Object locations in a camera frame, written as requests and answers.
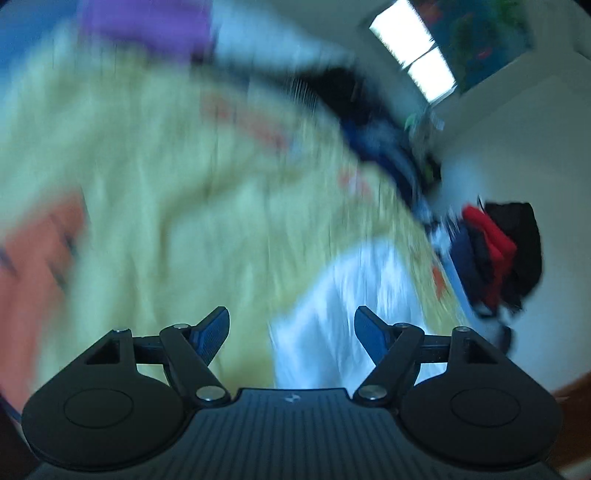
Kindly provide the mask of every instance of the purple cloth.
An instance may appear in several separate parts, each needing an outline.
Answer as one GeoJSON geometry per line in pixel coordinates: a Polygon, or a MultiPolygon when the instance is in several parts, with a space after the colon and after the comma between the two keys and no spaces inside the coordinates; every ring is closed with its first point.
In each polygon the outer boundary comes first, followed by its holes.
{"type": "Polygon", "coordinates": [[[87,0],[80,30],[115,41],[141,43],[183,61],[203,56],[212,46],[211,5],[183,0],[87,0]]]}

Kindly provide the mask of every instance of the bright window pane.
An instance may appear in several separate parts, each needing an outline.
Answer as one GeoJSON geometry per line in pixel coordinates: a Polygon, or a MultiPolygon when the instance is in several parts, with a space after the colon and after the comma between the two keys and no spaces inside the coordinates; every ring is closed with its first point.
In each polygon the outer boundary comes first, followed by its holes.
{"type": "Polygon", "coordinates": [[[439,48],[413,63],[408,74],[429,102],[449,92],[456,83],[439,48]]]}
{"type": "Polygon", "coordinates": [[[403,67],[414,62],[433,45],[431,34],[408,0],[398,0],[384,10],[369,29],[403,67]]]}

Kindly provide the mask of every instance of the white wall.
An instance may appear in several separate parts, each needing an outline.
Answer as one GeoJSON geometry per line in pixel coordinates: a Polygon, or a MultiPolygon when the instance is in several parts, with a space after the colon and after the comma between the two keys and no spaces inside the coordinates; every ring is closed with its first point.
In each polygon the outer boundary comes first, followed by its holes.
{"type": "Polygon", "coordinates": [[[544,277],[514,325],[513,360],[549,390],[591,370],[591,106],[559,76],[527,89],[440,151],[435,207],[527,201],[544,277]]]}

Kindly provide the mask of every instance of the yellow bedsheet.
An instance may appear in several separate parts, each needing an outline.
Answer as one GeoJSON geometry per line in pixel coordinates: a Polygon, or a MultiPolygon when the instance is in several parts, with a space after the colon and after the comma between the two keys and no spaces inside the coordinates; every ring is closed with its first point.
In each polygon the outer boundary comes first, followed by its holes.
{"type": "Polygon", "coordinates": [[[368,238],[389,238],[404,257],[433,332],[462,322],[450,288],[437,298],[431,247],[388,177],[289,101],[254,100],[207,67],[133,51],[115,70],[77,69],[49,44],[11,99],[0,228],[72,188],[89,218],[38,385],[110,329],[156,335],[223,305],[230,335],[212,370],[232,391],[272,386],[268,322],[368,238]]]}

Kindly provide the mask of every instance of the ribbed gray panel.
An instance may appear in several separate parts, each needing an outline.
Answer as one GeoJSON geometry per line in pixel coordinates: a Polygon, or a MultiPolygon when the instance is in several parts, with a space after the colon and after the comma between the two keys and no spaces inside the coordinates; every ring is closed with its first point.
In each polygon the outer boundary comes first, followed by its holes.
{"type": "Polygon", "coordinates": [[[391,415],[359,407],[344,390],[244,390],[236,403],[195,415],[168,451],[117,472],[50,465],[30,480],[557,480],[540,464],[471,472],[412,445],[391,415]]]}

